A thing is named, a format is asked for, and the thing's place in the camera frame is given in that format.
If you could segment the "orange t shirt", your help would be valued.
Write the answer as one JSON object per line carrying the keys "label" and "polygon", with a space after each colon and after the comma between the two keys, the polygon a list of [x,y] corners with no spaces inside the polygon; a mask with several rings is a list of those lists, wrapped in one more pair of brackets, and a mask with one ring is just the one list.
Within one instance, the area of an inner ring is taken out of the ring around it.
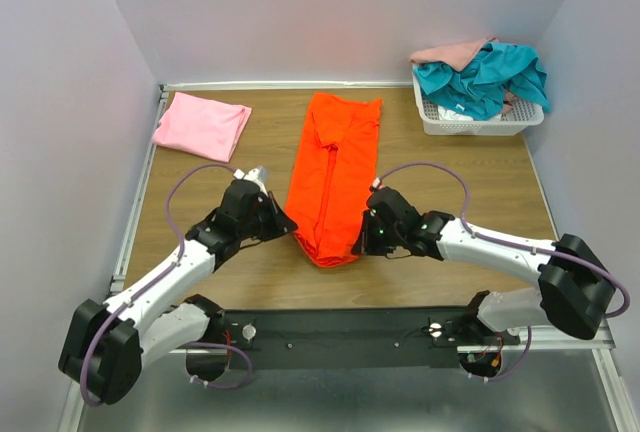
{"label": "orange t shirt", "polygon": [[316,266],[357,259],[351,253],[376,176],[383,101],[313,95],[293,166],[285,212],[294,238]]}

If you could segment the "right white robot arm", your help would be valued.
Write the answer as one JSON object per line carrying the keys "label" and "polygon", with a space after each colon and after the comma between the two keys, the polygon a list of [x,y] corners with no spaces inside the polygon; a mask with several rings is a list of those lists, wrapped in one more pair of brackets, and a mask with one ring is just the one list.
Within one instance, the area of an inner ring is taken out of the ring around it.
{"label": "right white robot arm", "polygon": [[398,191],[383,187],[366,202],[352,252],[388,256],[397,248],[415,257],[479,265],[526,283],[512,292],[474,296],[459,322],[462,336],[474,344],[495,332],[538,325],[591,340],[615,292],[604,264],[575,235],[534,240],[474,228],[449,213],[419,213]]}

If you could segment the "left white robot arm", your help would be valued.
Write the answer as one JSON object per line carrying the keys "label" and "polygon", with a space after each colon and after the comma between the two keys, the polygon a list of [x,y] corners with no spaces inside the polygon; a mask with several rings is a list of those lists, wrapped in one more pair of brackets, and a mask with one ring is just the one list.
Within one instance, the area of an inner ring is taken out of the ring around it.
{"label": "left white robot arm", "polygon": [[59,370],[96,407],[121,400],[156,356],[184,343],[214,345],[220,320],[194,304],[171,310],[172,302],[234,257],[243,242],[271,241],[296,228],[267,190],[263,168],[236,170],[221,204],[181,235],[168,257],[119,294],[75,309]]}

